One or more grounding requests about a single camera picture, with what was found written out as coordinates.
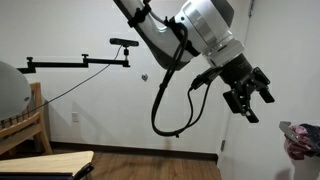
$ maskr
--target black wire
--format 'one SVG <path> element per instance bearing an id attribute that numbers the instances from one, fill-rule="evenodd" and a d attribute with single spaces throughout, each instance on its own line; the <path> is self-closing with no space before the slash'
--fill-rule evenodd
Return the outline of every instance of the black wire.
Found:
<path id="1" fill-rule="evenodd" d="M 165 90 L 166 90 L 166 88 L 167 88 L 167 86 L 168 86 L 168 84 L 170 82 L 171 77 L 173 76 L 173 74 L 175 72 L 175 69 L 176 69 L 178 63 L 180 62 L 180 60 L 181 60 L 181 58 L 183 56 L 184 50 L 186 49 L 186 45 L 187 45 L 188 30 L 183 24 L 180 23 L 178 25 L 180 25 L 182 27 L 182 30 L 184 32 L 183 39 L 180 41 L 180 44 L 177 47 L 177 49 L 175 51 L 175 54 L 173 56 L 173 62 L 170 64 L 170 66 L 169 66 L 169 68 L 168 68 L 168 70 L 167 70 L 167 72 L 166 72 L 166 74 L 165 74 L 165 76 L 163 78 L 163 81 L 160 84 L 160 89 L 159 89 L 158 94 L 156 96 L 155 102 L 154 102 L 153 107 L 152 107 L 152 113 L 151 113 L 152 128 L 158 135 L 161 135 L 161 136 L 177 136 L 178 137 L 178 135 L 186 129 L 186 126 L 192 120 L 192 117 L 190 116 L 189 122 L 185 127 L 180 128 L 180 129 L 175 130 L 175 131 L 171 131 L 171 132 L 161 131 L 155 126 L 155 117 L 156 117 L 159 105 L 161 103 L 162 96 L 163 96 L 163 94 L 164 94 L 164 92 L 165 92 Z"/>
<path id="2" fill-rule="evenodd" d="M 192 118 L 193 118 L 193 113 L 194 113 L 194 109 L 193 109 L 193 104 L 192 104 L 192 100 L 191 100 L 191 97 L 190 97 L 190 92 L 192 91 L 192 88 L 190 88 L 188 90 L 188 100 L 189 100 L 189 104 L 190 104 L 190 109 L 191 109 L 191 113 L 190 113 L 190 117 L 189 117 L 189 120 L 187 122 L 187 124 L 178 129 L 178 130 L 175 130 L 175 131 L 170 131 L 170 132 L 164 132 L 164 131 L 161 131 L 159 130 L 156 126 L 155 126 L 155 117 L 156 117 L 156 113 L 157 113 L 157 110 L 159 108 L 159 105 L 161 103 L 161 99 L 162 99 L 162 96 L 170 82 L 170 79 L 172 78 L 174 72 L 175 72 L 175 69 L 178 65 L 178 63 L 180 62 L 182 56 L 183 56 L 183 53 L 184 53 L 184 50 L 186 48 L 186 44 L 187 44 L 187 41 L 188 41 L 188 30 L 187 28 L 183 25 L 183 24 L 179 24 L 181 27 L 182 27 L 182 30 L 184 31 L 184 34 L 183 34 L 183 39 L 181 40 L 179 46 L 177 47 L 176 51 L 175 51 L 175 54 L 173 56 L 173 62 L 170 64 L 164 78 L 163 78 L 163 81 L 162 83 L 160 84 L 160 89 L 158 91 L 158 94 L 156 96 L 156 99 L 155 99 L 155 102 L 153 104 L 153 107 L 152 107 L 152 113 L 151 113 L 151 123 L 152 123 L 152 128 L 153 130 L 160 136 L 165 136 L 165 137 L 168 137 L 168 136 L 176 136 L 176 137 L 179 137 L 179 134 L 182 133 L 183 131 L 185 131 L 187 128 L 190 128 L 191 126 L 195 125 L 199 119 L 201 118 L 202 114 L 203 114 L 203 110 L 204 110 L 204 107 L 205 107 L 205 104 L 206 104 L 206 100 L 207 100 L 207 96 L 208 96 L 208 92 L 209 92 L 209 89 L 210 89 L 210 86 L 211 86 L 211 82 L 207 83 L 207 89 L 206 89 L 206 92 L 205 92 L 205 95 L 204 95 L 204 98 L 203 98 L 203 103 L 202 103 L 202 107 L 201 107 L 201 110 L 200 110 L 200 113 L 198 115 L 198 117 L 196 118 L 196 120 L 194 120 L 192 122 Z"/>
<path id="3" fill-rule="evenodd" d="M 195 125 L 200 120 L 200 118 L 202 116 L 202 113 L 203 113 L 203 110 L 204 110 L 204 107 L 206 106 L 206 101 L 207 101 L 207 97 L 208 97 L 208 92 L 209 92 L 210 86 L 211 86 L 211 82 L 209 82 L 209 84 L 207 86 L 207 89 L 206 89 L 206 92 L 205 92 L 205 95 L 204 95 L 204 98 L 203 98 L 201 110 L 200 110 L 200 113 L 199 113 L 197 119 L 194 120 L 193 123 L 188 124 L 187 128 L 190 128 L 191 126 Z M 191 99 L 189 100 L 189 103 L 190 103 L 190 108 L 193 110 L 193 105 L 192 105 Z"/>
<path id="4" fill-rule="evenodd" d="M 118 51 L 117 51 L 117 54 L 116 54 L 116 57 L 115 57 L 113 60 L 116 60 L 116 59 L 117 59 L 121 48 L 122 48 L 122 46 L 119 47 L 119 49 L 118 49 Z M 70 93 L 71 91 L 75 90 L 76 88 L 78 88 L 78 87 L 81 86 L 82 84 L 86 83 L 86 82 L 89 81 L 90 79 L 92 79 L 92 78 L 96 77 L 98 74 L 102 73 L 102 72 L 103 72 L 104 70 L 106 70 L 109 66 L 110 66 L 110 64 L 107 65 L 106 67 L 104 67 L 103 69 L 101 69 L 100 71 L 98 71 L 97 73 L 95 73 L 94 75 L 92 75 L 92 76 L 90 76 L 89 78 L 85 79 L 85 80 L 82 81 L 81 83 L 77 84 L 76 86 L 74 86 L 74 87 L 71 88 L 70 90 L 66 91 L 65 93 L 63 93 L 63 94 L 61 94 L 61 95 L 59 95 L 59 96 L 51 99 L 50 101 L 47 101 L 47 102 L 43 103 L 42 105 L 34 108 L 33 110 L 31 110 L 31 111 L 29 111 L 29 112 L 27 112 L 27 113 L 25 113 L 25 114 L 22 114 L 22 115 L 16 117 L 15 119 L 18 119 L 18 118 L 20 118 L 20 117 L 23 117 L 23 116 L 25 116 L 25 115 L 28 115 L 29 113 L 34 112 L 34 111 L 42 108 L 43 106 L 46 106 L 46 105 L 48 105 L 49 103 L 51 103 L 51 102 L 53 102 L 53 101 L 61 98 L 62 96 Z"/>

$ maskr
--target robotic arm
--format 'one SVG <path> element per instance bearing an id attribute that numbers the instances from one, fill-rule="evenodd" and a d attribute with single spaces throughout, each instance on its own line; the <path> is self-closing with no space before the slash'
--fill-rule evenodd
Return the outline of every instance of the robotic arm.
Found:
<path id="1" fill-rule="evenodd" d="M 114 0 L 128 19 L 130 27 L 136 29 L 158 63 L 168 69 L 152 110 L 155 132 L 162 136 L 178 136 L 191 127 L 189 120 L 188 127 L 173 133 L 161 132 L 154 126 L 154 118 L 174 71 L 182 69 L 200 54 L 207 59 L 210 68 L 195 78 L 190 89 L 197 89 L 202 84 L 208 85 L 220 76 L 231 88 L 223 96 L 232 112 L 241 113 L 249 122 L 257 123 L 259 120 L 250 108 L 250 96 L 258 91 L 266 103 L 274 102 L 268 90 L 270 81 L 259 68 L 251 67 L 242 54 L 243 45 L 229 31 L 234 14 L 229 3 L 226 0 L 188 0 L 176 16 L 163 21 L 165 28 L 158 28 L 149 1 Z M 4 82 L 0 86 L 2 120 L 25 108 L 30 99 L 30 89 L 19 71 L 1 61 L 0 80 Z"/>
<path id="2" fill-rule="evenodd" d="M 226 0 L 188 0 L 176 16 L 170 20 L 166 18 L 166 27 L 161 29 L 152 18 L 149 1 L 114 0 L 158 63 L 168 69 L 175 61 L 175 49 L 182 39 L 179 26 L 182 24 L 188 31 L 188 41 L 175 70 L 202 54 L 211 68 L 194 80 L 193 89 L 220 76 L 231 87 L 223 96 L 232 112 L 241 113 L 251 123 L 259 122 L 250 108 L 250 95 L 258 91 L 266 103 L 274 102 L 268 90 L 270 81 L 259 68 L 251 67 L 242 54 L 243 45 L 229 31 L 234 15 L 229 3 Z"/>

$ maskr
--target white object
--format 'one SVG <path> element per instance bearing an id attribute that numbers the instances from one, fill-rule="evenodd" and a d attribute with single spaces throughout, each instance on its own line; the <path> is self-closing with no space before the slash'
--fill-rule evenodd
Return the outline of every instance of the white object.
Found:
<path id="1" fill-rule="evenodd" d="M 16 68 L 0 61 L 0 121 L 21 113 L 31 98 L 30 85 Z"/>
<path id="2" fill-rule="evenodd" d="M 140 0 L 114 0 L 128 19 L 135 16 L 137 8 L 143 9 Z M 188 0 L 174 17 L 176 23 L 182 23 L 188 29 L 188 40 L 195 50 L 201 53 L 212 68 L 223 67 L 235 59 L 244 50 L 242 43 L 229 31 L 212 0 Z M 136 30 L 149 46 L 158 63 L 167 69 L 169 57 L 173 57 L 179 40 L 170 28 L 158 28 L 151 15 L 135 26 Z M 185 51 L 178 70 L 194 58 Z"/>
<path id="3" fill-rule="evenodd" d="M 72 173 L 74 176 L 91 163 L 93 155 L 92 151 L 84 151 L 5 160 L 0 161 L 0 172 Z"/>

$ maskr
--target chair backrest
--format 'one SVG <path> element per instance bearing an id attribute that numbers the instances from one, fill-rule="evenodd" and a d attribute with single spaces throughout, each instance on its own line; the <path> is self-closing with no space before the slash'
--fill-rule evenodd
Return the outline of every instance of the chair backrest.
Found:
<path id="1" fill-rule="evenodd" d="M 3 120 L 0 123 L 0 141 L 28 128 L 40 119 L 42 108 L 34 110 L 42 104 L 40 83 L 30 84 L 32 96 L 29 105 L 20 114 Z"/>

